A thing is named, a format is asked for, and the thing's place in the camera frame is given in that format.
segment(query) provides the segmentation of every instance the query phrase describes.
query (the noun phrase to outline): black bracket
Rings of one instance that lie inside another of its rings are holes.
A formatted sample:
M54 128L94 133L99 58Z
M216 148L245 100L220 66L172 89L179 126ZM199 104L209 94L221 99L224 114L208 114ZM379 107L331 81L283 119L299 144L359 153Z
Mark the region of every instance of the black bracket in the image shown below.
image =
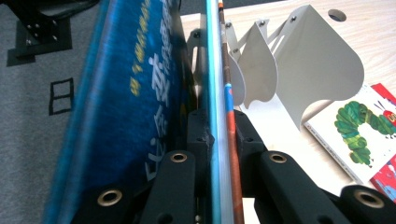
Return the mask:
M348 186L340 197L332 195L319 188L291 156L268 151L244 113L235 111L235 123L243 195L255 198L260 223L391 224L396 220L396 205L385 195L364 186ZM186 150L165 154L153 184L138 192L117 185L93 189L91 198L82 199L72 223L211 223L207 165L214 139L205 111L190 112L188 126ZM101 205L100 199L110 205Z
M15 49L8 50L7 66L34 63L36 55L72 48L69 19L54 20L22 0L5 3L20 19Z

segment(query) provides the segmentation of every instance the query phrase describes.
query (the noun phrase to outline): bolt hole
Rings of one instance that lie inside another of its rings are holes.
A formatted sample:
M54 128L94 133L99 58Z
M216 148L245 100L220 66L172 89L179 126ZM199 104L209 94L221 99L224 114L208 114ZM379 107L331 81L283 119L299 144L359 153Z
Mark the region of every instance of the bolt hole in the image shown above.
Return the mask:
M173 162L183 162L187 159L187 155L183 153L173 154L171 157L171 161Z
M347 20L347 15L343 11L340 11L338 9L330 9L329 16L334 21L346 21Z
M287 159L286 157L279 155L279 154L272 154L270 156L271 161L277 162L277 163L283 163L285 162Z
M121 191L119 191L118 189L109 189L99 195L97 202L103 207L108 207L118 203L121 198Z
M325 217L325 216L319 216L318 222L320 224L333 224L332 219L329 217Z
M173 217L167 213L161 213L157 217L158 224L169 224L172 223Z
M201 32L195 32L193 37L194 38L200 38L201 37Z
M364 205L367 205L372 208L384 207L384 202L380 198L372 194L371 192L356 190L354 195L355 198Z

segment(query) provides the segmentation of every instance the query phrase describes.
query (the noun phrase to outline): metal bracket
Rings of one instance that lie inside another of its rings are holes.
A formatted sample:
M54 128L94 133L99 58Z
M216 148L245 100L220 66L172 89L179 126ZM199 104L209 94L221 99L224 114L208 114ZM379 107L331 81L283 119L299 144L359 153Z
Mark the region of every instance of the metal bracket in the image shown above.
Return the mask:
M206 122L204 110L191 112L187 150L166 153L155 180L138 191L118 183L90 189L72 223L210 223L210 183L199 183L207 181L213 144ZM268 151L244 113L235 111L235 123L243 195L255 198L260 223L394 222L396 205L385 195L358 185L332 195L293 157Z
M16 46L8 51L7 66L34 63L38 54L72 48L69 19L54 20L21 0L5 2L20 19Z
M264 113L276 105L299 128L309 105L345 100L361 88L364 69L359 56L311 6L294 10L270 36L268 22L255 21L239 41L228 25L230 54L246 84L244 112ZM260 102L250 108L254 100Z

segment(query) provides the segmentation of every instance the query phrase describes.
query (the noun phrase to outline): metal screw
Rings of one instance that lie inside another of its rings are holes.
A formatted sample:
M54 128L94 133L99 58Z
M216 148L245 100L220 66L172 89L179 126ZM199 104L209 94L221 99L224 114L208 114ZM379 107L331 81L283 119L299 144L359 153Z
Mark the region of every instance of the metal screw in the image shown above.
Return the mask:
M194 33L194 38L199 38L201 37L201 32L195 32Z
M195 221L197 222L197 223L199 223L200 221L202 221L202 218L200 217L200 216L195 216Z

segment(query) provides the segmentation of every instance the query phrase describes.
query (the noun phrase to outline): gray carpet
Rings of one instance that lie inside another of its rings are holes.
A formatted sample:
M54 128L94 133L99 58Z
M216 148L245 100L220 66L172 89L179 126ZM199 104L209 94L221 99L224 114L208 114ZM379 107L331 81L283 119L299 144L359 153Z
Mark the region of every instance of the gray carpet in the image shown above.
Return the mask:
M225 6L265 2L227 1ZM181 14L199 8L198 1L186 0ZM69 97L57 96L77 91L97 9L71 19L73 49L7 67L17 17L0 5L0 223L41 222L71 109Z

